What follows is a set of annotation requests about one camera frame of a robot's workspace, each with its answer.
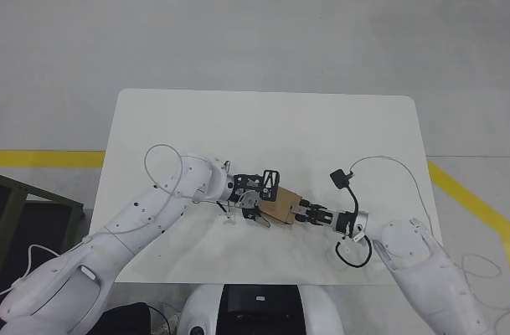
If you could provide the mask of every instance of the yellow floor line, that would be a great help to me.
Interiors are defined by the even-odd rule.
[[[105,152],[0,150],[0,167],[102,168]]]
[[[105,155],[105,152],[0,151],[0,167],[101,168]],[[428,162],[428,167],[435,185],[500,234],[510,265],[510,222],[433,162]]]
[[[481,221],[493,228],[502,238],[507,261],[510,266],[510,221],[498,213],[493,207],[484,203],[471,191],[463,187],[433,162],[428,162],[431,181],[440,189],[448,193],[453,199],[476,215]]]

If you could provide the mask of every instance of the tabletop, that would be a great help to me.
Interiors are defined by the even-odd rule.
[[[405,96],[197,90],[124,90],[119,94],[90,231],[112,219],[152,186],[147,149],[167,143],[231,161],[233,174],[274,169],[281,186],[333,210],[353,210],[329,173],[366,156],[389,156],[415,175],[441,242],[415,103]],[[150,157],[158,180],[169,179],[176,156]],[[411,176],[386,160],[360,162],[351,186],[376,222],[427,222]],[[334,254],[341,235],[308,223],[265,228],[237,209],[228,219],[215,204],[194,204],[121,272],[117,281],[151,283],[394,284],[374,253],[361,269]],[[352,245],[359,261],[367,251]]]

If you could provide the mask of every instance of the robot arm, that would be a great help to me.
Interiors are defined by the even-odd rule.
[[[410,223],[430,252],[418,264],[398,267],[383,243],[373,241],[373,247],[409,304],[435,334],[494,335],[478,310],[461,270],[419,220],[412,219]]]
[[[74,249],[17,280],[0,306],[0,318],[7,322],[0,333],[87,333],[104,311],[121,270],[192,202],[227,201],[245,192],[226,165],[198,155],[182,160],[183,170],[160,185],[167,192],[154,185]]]

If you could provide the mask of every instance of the gray floor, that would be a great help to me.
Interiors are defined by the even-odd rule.
[[[510,0],[0,0],[0,149],[104,150],[125,88],[408,95],[429,159],[510,219]],[[100,178],[0,173],[88,209]],[[502,276],[472,285],[510,305],[498,235],[434,192],[448,251],[496,261]],[[117,286],[111,305],[160,296],[180,307],[191,289]],[[431,333],[390,287],[328,289],[348,334]]]

